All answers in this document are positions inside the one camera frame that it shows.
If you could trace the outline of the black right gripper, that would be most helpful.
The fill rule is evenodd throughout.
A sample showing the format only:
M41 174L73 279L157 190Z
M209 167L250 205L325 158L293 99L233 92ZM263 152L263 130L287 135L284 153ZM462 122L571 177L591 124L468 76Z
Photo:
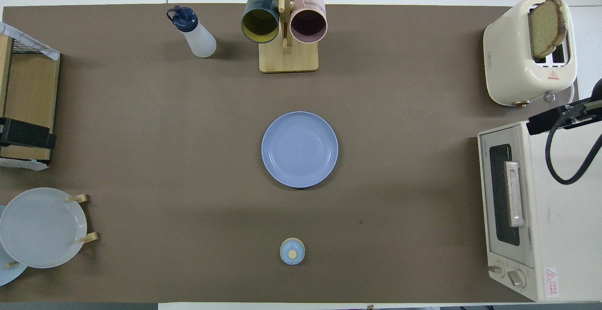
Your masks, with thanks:
M548 109L529 117L527 130L530 135L538 135L549 132L555 122L564 115L566 121L564 128L576 128L587 124L598 123L602 121L602 99L581 100L573 105L558 106Z

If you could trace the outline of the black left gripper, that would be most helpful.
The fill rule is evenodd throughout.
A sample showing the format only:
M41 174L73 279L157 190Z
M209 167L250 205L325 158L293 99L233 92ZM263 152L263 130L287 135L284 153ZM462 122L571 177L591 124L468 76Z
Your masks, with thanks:
M55 143L56 135L48 127L37 124L26 127L20 120L0 119L0 146L26 144L27 147L54 149Z

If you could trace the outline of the slice of bread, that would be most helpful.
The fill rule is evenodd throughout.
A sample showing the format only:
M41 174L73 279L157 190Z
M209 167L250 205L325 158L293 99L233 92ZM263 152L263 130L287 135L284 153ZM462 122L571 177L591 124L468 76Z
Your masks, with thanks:
M562 0L545 0L529 13L532 57L544 59L564 41L567 13Z

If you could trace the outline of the translucent squeeze bottle blue cap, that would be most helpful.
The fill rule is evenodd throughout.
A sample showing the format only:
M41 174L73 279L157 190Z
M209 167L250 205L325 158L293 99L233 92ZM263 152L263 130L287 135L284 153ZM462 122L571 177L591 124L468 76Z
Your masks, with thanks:
M166 12L166 16L183 34L195 56L208 58L215 53L215 37L200 23L193 9L176 5Z

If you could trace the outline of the light blue plate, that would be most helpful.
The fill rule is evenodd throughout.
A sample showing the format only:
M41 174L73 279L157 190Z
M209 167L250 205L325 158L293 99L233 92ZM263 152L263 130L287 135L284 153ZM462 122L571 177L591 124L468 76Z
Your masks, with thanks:
M0 287L12 282L26 270L27 265L15 260L2 245L0 237Z

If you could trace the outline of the blue round plate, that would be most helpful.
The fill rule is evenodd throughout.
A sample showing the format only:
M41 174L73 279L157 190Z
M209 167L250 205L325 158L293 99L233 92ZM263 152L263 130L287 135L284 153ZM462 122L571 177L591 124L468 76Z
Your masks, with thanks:
M333 127L305 111L286 113L273 120L261 141L265 169L284 186L305 189L322 183L333 172L339 142Z

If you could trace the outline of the white paper piece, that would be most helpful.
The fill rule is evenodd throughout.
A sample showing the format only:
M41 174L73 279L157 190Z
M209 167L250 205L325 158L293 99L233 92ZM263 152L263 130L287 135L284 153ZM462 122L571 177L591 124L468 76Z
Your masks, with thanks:
M47 169L48 165L45 163L39 162L37 160L34 160L34 159L21 160L21 159L0 158L0 167L24 168L24 169L32 169L34 171L41 171L43 169Z

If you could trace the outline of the cream two-slot toaster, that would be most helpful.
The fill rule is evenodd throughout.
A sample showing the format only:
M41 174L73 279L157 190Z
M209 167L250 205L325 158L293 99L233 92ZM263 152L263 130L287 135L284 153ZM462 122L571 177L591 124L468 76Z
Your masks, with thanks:
M483 35L484 73L490 98L504 106L552 102L557 93L574 89L578 74L569 7L567 34L553 53L532 57L529 13L545 0L523 0L488 25Z

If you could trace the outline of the white checkered cloth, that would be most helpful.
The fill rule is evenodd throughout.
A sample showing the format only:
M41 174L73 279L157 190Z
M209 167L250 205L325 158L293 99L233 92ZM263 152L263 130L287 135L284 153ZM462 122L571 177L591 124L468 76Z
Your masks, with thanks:
M57 50L4 22L0 22L0 33L8 36L11 54L43 54L53 61L60 59Z

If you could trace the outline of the white toaster oven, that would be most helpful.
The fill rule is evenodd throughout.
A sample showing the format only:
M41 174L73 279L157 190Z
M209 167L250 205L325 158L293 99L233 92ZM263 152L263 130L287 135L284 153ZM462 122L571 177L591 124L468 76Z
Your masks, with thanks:
M530 135L525 121L480 132L488 274L536 302L602 302L602 123Z

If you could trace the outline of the brown table mat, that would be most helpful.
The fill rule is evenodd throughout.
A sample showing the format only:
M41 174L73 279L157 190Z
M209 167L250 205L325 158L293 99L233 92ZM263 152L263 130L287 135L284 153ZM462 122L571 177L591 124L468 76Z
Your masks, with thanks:
M5 8L62 53L48 169L0 168L0 204L86 193L99 240L27 269L0 302L518 303L488 276L476 134L545 111L503 108L482 38L505 7L327 8L319 69L262 74L242 4L196 4L217 37L190 53L167 4ZM337 164L284 186L261 141L295 111L325 119ZM279 256L285 239L306 249Z

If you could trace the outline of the dark teal mug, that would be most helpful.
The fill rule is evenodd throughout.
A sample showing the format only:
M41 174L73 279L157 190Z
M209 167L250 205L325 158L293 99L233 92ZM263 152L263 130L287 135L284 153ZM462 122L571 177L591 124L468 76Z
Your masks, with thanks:
M271 42L279 33L278 0L247 0L241 19L243 34L259 44Z

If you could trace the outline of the pink mug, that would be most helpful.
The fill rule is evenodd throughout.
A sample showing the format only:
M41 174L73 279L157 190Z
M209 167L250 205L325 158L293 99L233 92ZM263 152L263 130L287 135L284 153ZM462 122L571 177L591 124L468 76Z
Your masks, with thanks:
M327 33L325 0L293 0L290 31L301 43L316 43Z

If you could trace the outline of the wooden mug tree stand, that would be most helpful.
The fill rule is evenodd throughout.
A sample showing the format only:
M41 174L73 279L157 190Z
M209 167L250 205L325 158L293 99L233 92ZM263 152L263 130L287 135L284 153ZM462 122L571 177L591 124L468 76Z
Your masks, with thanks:
M314 72L318 70L318 42L301 43L293 38L290 31L292 3L293 0L278 0L280 27L277 37L268 43L256 43L259 51L259 69L263 73Z

